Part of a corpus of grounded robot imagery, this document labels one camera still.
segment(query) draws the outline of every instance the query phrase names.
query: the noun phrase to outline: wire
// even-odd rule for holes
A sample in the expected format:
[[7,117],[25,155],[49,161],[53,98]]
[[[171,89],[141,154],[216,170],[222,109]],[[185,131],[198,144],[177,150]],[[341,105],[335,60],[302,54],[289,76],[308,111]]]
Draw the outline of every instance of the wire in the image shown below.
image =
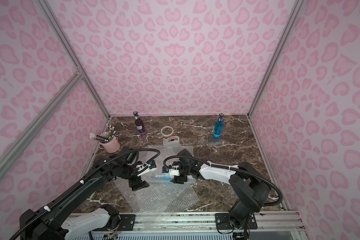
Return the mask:
[[119,223],[119,225],[117,226],[117,228],[116,228],[116,231],[115,232],[113,232],[112,233],[112,235],[114,235],[114,234],[116,234],[117,233],[117,230],[119,230],[119,227],[120,227],[120,225],[121,225],[121,223],[122,223],[123,221],[120,221],[120,223]]
[[245,218],[245,222],[244,222],[244,239],[245,240],[247,240],[250,237],[249,233],[247,233],[247,230],[249,228],[249,221],[250,221],[252,214],[253,213],[248,214],[248,216]]
[[[79,189],[84,183],[87,182],[87,180],[93,176],[97,171],[99,171],[103,166],[109,164],[111,161],[114,161],[116,159],[119,159],[127,154],[131,154],[133,152],[141,152],[141,151],[148,151],[148,152],[156,152],[156,155],[151,157],[148,161],[152,161],[154,160],[156,157],[158,157],[160,155],[160,151],[158,151],[157,149],[153,149],[153,148],[139,148],[139,149],[132,149],[131,151],[125,152],[123,154],[120,154],[117,157],[114,157],[106,162],[103,162],[101,165],[99,165],[96,169],[94,169],[93,171],[91,171],[89,174],[86,174],[84,177],[82,177],[81,180],[79,180],[78,182],[76,182],[71,188],[70,190],[64,194],[60,199],[56,200],[54,202],[54,204],[52,204],[49,209],[52,210],[54,209],[56,206],[58,206],[62,201],[64,201],[67,197],[69,197],[70,195],[72,195],[74,192],[76,192],[77,189]],[[40,218],[42,218],[43,216],[45,216],[47,213],[49,213],[48,210],[45,210],[43,212],[39,212],[37,215],[34,215],[33,218],[31,218],[26,224],[24,224],[23,227],[21,227],[11,238],[10,240],[15,240],[17,237],[20,236],[20,234],[22,232],[24,232],[25,230],[27,230],[30,226],[32,226],[36,221],[38,221]]]
[[88,235],[89,235],[89,239],[90,239],[90,240],[93,240],[91,231],[88,232]]
[[[232,227],[232,230],[231,230],[230,232],[227,232],[227,233],[222,233],[222,232],[220,232],[220,230],[219,230],[219,225],[222,224],[222,223],[229,223],[229,224],[231,225],[231,227]],[[217,230],[220,234],[230,234],[230,233],[233,233],[233,231],[235,230],[235,228],[232,226],[232,224],[231,224],[230,222],[221,222],[221,223],[218,223],[218,224],[216,225],[216,230]]]
[[259,174],[255,174],[255,173],[252,173],[252,172],[249,172],[247,170],[243,170],[243,169],[240,169],[240,168],[236,168],[236,167],[231,167],[231,166],[224,166],[224,165],[217,165],[217,164],[212,164],[212,163],[209,163],[209,162],[205,162],[203,160],[200,160],[200,159],[197,159],[195,157],[189,157],[189,156],[170,156],[170,157],[167,157],[166,159],[164,159],[164,162],[163,162],[163,165],[170,169],[170,167],[167,165],[167,161],[169,159],[172,159],[172,158],[179,158],[179,157],[183,157],[183,158],[189,158],[189,159],[192,159],[192,160],[196,160],[196,161],[200,161],[206,165],[209,165],[211,167],[217,167],[217,168],[221,168],[221,169],[226,169],[226,170],[233,170],[233,171],[236,171],[236,172],[242,172],[246,175],[249,175],[249,176],[252,176],[252,177],[257,177],[259,179],[261,179],[265,184],[267,184],[270,188],[273,188],[276,193],[278,194],[278,199],[276,201],[273,201],[273,202],[268,202],[268,203],[265,203],[263,206],[264,207],[267,207],[267,206],[275,206],[275,205],[278,205],[281,203],[281,201],[283,200],[283,194],[281,193],[281,190],[276,186],[274,185],[271,181],[267,180],[266,178],[264,178],[262,175],[259,175]]

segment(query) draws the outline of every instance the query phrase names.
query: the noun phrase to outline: bubble wrap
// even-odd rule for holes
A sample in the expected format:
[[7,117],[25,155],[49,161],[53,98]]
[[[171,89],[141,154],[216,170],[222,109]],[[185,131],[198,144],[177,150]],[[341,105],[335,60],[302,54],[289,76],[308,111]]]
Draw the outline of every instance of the bubble wrap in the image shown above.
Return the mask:
[[[157,170],[141,176],[142,180],[149,183],[149,187],[133,192],[128,186],[128,180],[117,178],[114,184],[120,190],[133,211],[142,216],[144,229],[152,227],[160,222],[167,220],[170,213],[182,212],[199,199],[192,187],[196,182],[194,178],[188,176],[188,181],[184,184],[174,184],[171,181],[173,176],[162,174],[163,161],[169,156],[177,155],[181,150],[187,149],[193,155],[192,146],[147,146],[160,151],[160,156],[155,159]],[[155,155],[154,152],[139,152],[139,161],[145,163]]]

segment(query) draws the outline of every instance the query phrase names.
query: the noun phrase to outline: aluminum frame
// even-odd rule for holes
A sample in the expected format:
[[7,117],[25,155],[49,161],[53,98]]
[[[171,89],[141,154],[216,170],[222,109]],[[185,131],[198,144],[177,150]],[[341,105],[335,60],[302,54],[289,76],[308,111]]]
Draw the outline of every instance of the aluminum frame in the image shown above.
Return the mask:
[[51,6],[48,3],[48,0],[35,0],[35,2],[39,5],[40,10],[43,12],[47,22],[51,26],[52,30],[55,32],[55,35],[59,39],[60,43],[62,44],[62,47],[67,52],[69,58],[71,59],[72,63],[76,66],[77,70],[80,70],[84,75],[84,82],[89,89],[89,92],[95,99],[97,105],[100,107],[102,113],[105,115],[106,118],[109,118],[109,112],[107,108],[105,107],[103,101],[101,100],[99,94],[93,87],[91,80],[89,79],[87,73],[85,72],[85,69],[81,65],[79,58],[77,57],[75,51],[73,50],[73,47],[69,43],[69,40],[67,36],[65,35],[64,31],[62,30],[61,25],[59,24],[59,21],[56,18],[56,15],[51,9]]
[[[111,117],[108,119],[108,121],[106,121],[106,124],[109,124],[110,120],[111,120]],[[106,128],[107,128],[106,124],[104,124],[104,127],[102,128],[102,132],[106,131]],[[95,160],[95,156],[97,154],[97,151],[99,150],[99,146],[100,146],[100,143],[96,142],[96,144],[92,147],[92,151],[91,151],[91,154],[90,154],[91,157],[87,161],[87,164],[84,166],[84,168],[83,168],[83,170],[82,170],[82,172],[81,172],[81,174],[79,176],[79,179],[81,179],[89,171],[89,169],[92,167],[92,164],[93,164],[93,161]]]
[[[263,143],[260,141],[259,134],[257,133],[256,128],[254,127],[251,118],[248,118],[248,122],[250,123],[250,126],[252,128],[252,132],[253,132],[254,138],[256,140],[257,146],[259,147],[260,154],[263,157],[265,167],[267,168],[267,171],[269,174],[269,178],[271,179],[271,182],[273,182],[273,184],[275,184],[281,190],[283,195],[285,196],[285,192],[279,183],[279,180],[276,176],[275,171],[273,170],[273,167],[271,165],[271,160],[269,159],[267,153],[264,151],[265,148],[263,146]],[[283,209],[285,209],[285,210],[291,209],[291,205],[288,203],[288,201],[285,200],[285,198],[283,198],[281,205],[283,206]]]
[[[167,217],[165,221],[157,223],[154,229],[145,230],[142,219],[147,216],[155,216],[159,214],[147,213],[120,213],[120,214],[136,214],[135,224],[132,231],[123,231],[122,234],[136,233],[217,233],[215,214],[228,212],[180,212],[171,213],[172,216]],[[78,217],[84,214],[71,214],[68,218]],[[279,232],[288,231],[305,232],[304,223],[297,211],[260,211],[255,213],[258,229],[251,229],[251,232]]]
[[28,125],[11,149],[0,158],[0,180],[10,170],[18,157],[33,141],[34,137],[48,122],[56,109],[59,108],[81,79],[83,79],[83,75],[81,71],[77,71],[59,93],[45,106],[43,111]]
[[278,44],[275,48],[275,51],[273,52],[273,55],[267,66],[267,69],[265,70],[265,74],[264,74],[263,79],[261,80],[259,89],[257,90],[257,92],[255,94],[253,103],[251,104],[250,110],[248,112],[248,116],[252,116],[252,114],[254,113],[256,106],[259,103],[259,100],[261,98],[261,95],[264,92],[264,88],[266,87],[266,85],[272,75],[272,72],[283,52],[283,48],[286,45],[286,43],[289,39],[289,36],[291,35],[291,33],[299,19],[299,16],[304,8],[305,2],[306,2],[306,0],[296,0],[294,6],[292,8],[291,14],[289,15],[287,24],[285,25],[285,27],[283,29],[280,40],[278,41]]
[[[104,234],[102,232],[92,232],[94,240],[103,240]],[[292,239],[294,240],[308,240],[305,231],[292,232]],[[233,234],[220,234],[216,232],[204,232],[204,233],[120,233],[118,234],[118,240],[232,240]],[[88,234],[83,234],[74,240],[90,240]]]

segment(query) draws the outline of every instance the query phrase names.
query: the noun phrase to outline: marble tabletop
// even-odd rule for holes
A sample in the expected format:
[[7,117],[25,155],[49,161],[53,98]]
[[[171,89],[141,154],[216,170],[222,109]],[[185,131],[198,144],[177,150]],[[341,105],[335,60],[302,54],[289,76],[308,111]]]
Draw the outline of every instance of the marble tabletop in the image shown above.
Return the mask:
[[[246,116],[224,116],[224,127],[220,138],[215,138],[212,134],[217,118],[218,116],[141,117],[147,130],[145,136],[138,134],[133,117],[113,117],[111,125],[115,127],[120,146],[133,148],[162,145],[163,136],[160,130],[164,126],[171,126],[174,129],[172,136],[179,136],[182,145],[193,146],[195,157],[225,165],[235,165],[246,161],[269,179]],[[109,155],[100,148],[94,162]],[[227,211],[238,199],[230,185],[213,180],[197,180],[193,188],[199,197],[199,202],[188,210]],[[273,191],[270,193],[270,197],[275,197]],[[88,213],[102,204],[111,204],[120,212],[132,212],[132,208],[113,182],[109,182],[102,189],[97,190],[91,200],[83,202],[74,212]],[[281,210],[281,208],[273,206],[264,207],[263,210]]]

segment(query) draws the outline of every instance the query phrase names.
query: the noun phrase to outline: pink wall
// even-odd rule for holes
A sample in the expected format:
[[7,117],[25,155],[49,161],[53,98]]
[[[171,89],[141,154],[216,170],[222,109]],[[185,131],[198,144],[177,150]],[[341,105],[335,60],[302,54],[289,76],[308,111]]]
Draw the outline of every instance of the pink wall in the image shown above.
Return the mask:
[[0,1],[0,157],[74,71],[33,1]]
[[247,113],[293,3],[49,1],[118,115]]
[[19,216],[37,210],[75,183],[105,118],[80,82],[0,181],[0,239],[19,228]]
[[253,122],[311,240],[360,239],[360,1],[309,0]]

